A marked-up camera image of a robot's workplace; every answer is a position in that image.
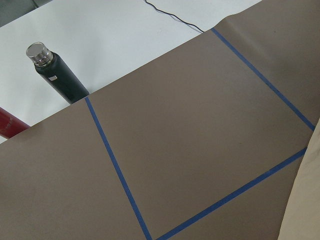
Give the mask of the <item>beige printed t-shirt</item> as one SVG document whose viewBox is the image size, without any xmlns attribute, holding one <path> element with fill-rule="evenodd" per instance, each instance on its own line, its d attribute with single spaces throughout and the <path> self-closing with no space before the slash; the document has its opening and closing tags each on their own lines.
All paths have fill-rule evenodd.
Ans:
<svg viewBox="0 0 320 240">
<path fill-rule="evenodd" d="M 320 124 L 298 169 L 279 231 L 279 240 L 320 238 Z"/>
</svg>

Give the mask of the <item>black steel-capped water bottle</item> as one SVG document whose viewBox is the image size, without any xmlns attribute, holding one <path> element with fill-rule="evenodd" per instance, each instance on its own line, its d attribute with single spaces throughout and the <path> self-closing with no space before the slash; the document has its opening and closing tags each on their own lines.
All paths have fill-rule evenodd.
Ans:
<svg viewBox="0 0 320 240">
<path fill-rule="evenodd" d="M 26 49 L 35 71 L 69 104 L 89 95 L 89 91 L 67 66 L 63 59 L 49 50 L 42 42 L 35 42 Z"/>
</svg>

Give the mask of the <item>red cylindrical bottle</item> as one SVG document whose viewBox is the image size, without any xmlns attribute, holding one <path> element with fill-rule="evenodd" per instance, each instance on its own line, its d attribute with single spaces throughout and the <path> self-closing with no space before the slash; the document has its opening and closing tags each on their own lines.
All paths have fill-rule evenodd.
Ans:
<svg viewBox="0 0 320 240">
<path fill-rule="evenodd" d="M 0 136 L 10 139 L 30 126 L 8 111 L 0 108 Z"/>
</svg>

